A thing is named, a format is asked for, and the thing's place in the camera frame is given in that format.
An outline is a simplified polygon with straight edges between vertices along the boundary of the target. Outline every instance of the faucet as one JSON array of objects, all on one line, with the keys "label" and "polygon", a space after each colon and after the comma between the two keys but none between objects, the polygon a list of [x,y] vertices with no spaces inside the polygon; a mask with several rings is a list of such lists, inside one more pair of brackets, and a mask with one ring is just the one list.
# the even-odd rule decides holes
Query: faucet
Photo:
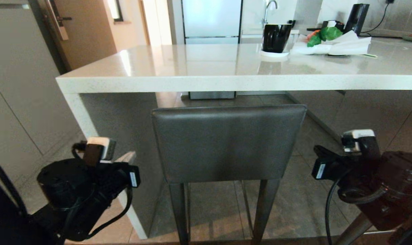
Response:
[{"label": "faucet", "polygon": [[276,0],[272,0],[268,3],[268,5],[266,5],[266,9],[265,9],[265,18],[262,19],[262,23],[263,25],[266,25],[268,22],[266,21],[266,17],[268,17],[268,8],[271,5],[271,3],[275,3],[276,4],[276,9],[278,7],[278,4],[276,2]]}]

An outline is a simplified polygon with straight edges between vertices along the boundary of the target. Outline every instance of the stool leg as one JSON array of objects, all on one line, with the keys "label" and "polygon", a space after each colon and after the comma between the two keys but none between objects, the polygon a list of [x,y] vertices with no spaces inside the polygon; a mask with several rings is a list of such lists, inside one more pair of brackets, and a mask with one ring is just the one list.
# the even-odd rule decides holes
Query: stool leg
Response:
[{"label": "stool leg", "polygon": [[188,245],[186,207],[184,203],[184,184],[169,184],[171,203],[181,245]]},{"label": "stool leg", "polygon": [[257,199],[256,219],[254,220],[254,237],[251,245],[259,245],[262,241],[263,232],[268,222],[269,213],[273,207],[274,199],[280,185],[280,179],[261,180],[259,199]]}]

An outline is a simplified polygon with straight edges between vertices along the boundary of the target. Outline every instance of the black mug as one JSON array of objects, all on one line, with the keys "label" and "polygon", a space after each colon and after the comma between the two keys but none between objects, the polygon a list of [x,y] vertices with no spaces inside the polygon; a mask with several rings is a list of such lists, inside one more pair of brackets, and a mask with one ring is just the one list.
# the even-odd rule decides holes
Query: black mug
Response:
[{"label": "black mug", "polygon": [[263,48],[265,52],[282,53],[289,39],[292,24],[266,24],[263,29]]}]

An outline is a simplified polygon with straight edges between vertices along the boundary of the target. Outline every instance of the white countertop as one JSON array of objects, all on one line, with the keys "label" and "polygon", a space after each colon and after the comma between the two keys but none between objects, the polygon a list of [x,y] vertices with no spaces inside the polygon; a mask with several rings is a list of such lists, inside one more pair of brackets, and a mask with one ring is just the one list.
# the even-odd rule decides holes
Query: white countertop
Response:
[{"label": "white countertop", "polygon": [[412,90],[412,42],[374,38],[370,54],[289,55],[261,45],[138,46],[64,74],[65,94],[170,91]]}]

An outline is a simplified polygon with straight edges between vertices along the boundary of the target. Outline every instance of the bar stool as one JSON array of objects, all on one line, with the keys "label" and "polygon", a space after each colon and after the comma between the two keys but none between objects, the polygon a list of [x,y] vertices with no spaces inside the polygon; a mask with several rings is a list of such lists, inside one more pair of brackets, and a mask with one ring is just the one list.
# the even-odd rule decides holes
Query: bar stool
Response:
[{"label": "bar stool", "polygon": [[252,245],[260,244],[305,105],[156,109],[153,128],[181,245],[187,183],[261,180]]}]

